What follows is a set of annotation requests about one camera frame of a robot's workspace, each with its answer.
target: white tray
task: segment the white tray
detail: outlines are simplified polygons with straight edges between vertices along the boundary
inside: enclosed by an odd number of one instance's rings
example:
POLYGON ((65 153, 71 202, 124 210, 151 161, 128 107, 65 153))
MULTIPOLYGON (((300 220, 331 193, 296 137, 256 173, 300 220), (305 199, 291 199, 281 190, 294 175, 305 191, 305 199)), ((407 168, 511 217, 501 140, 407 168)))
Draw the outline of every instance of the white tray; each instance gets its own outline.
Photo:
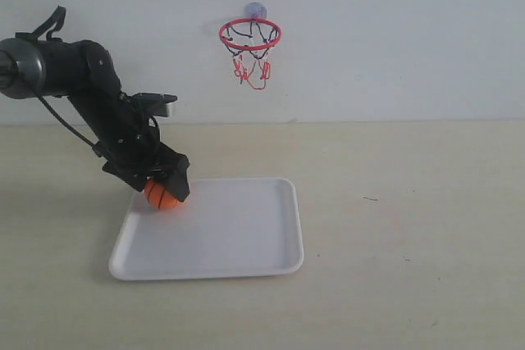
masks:
POLYGON ((109 270, 119 280, 284 275, 303 264, 295 187, 282 178, 195 180, 185 203, 135 193, 109 270))

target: table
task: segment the table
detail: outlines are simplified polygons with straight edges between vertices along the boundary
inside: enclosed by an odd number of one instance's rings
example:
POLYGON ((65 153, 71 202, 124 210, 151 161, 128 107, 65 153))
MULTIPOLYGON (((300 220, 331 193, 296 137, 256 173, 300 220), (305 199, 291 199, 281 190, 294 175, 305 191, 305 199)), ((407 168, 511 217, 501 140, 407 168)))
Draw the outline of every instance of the table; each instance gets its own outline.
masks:
POLYGON ((107 263, 131 189, 61 127, 0 127, 1 347, 523 348, 524 134, 162 125, 191 179, 292 180, 305 261, 274 278, 125 283, 107 263))

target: robotic arm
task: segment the robotic arm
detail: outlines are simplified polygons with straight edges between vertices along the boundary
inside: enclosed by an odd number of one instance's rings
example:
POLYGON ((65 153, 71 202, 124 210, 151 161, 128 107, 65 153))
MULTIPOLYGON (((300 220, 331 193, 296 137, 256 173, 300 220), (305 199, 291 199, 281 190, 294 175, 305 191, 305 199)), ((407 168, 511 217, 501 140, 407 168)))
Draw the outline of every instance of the robotic arm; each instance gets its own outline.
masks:
POLYGON ((167 106, 177 97, 128 96, 102 45, 89 40, 64 43, 53 37, 65 18, 66 9, 58 7, 33 33, 17 33, 13 39, 0 41, 0 93, 14 99, 37 98, 98 157, 106 159, 103 171, 137 191, 153 179, 183 202, 189 195, 188 158, 161 142, 155 119, 169 116, 167 106), (44 33, 45 41, 39 39, 44 33), (99 141, 92 143, 73 129, 46 97, 67 97, 99 141))

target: mini basketball hoop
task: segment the mini basketball hoop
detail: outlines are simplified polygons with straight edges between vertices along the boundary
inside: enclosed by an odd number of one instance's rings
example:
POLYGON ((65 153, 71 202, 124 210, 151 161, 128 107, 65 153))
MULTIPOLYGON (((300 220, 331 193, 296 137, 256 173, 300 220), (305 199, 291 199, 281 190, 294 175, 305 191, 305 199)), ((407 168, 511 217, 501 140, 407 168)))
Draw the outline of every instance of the mini basketball hoop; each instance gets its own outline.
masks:
POLYGON ((281 40, 281 28, 264 18, 239 18, 224 24, 219 38, 232 55, 234 74, 240 83, 246 81, 252 89, 265 89, 272 74, 268 56, 281 40))

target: orange basketball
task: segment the orange basketball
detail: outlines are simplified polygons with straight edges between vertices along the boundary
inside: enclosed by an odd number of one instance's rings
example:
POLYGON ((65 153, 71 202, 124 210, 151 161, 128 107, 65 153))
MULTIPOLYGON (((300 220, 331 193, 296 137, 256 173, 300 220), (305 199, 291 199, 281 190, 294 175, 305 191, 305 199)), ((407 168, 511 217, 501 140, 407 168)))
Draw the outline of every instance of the orange basketball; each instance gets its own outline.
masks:
POLYGON ((179 202, 162 184, 158 184, 154 180, 148 181, 144 188, 144 194, 152 207, 161 210, 173 208, 179 202))

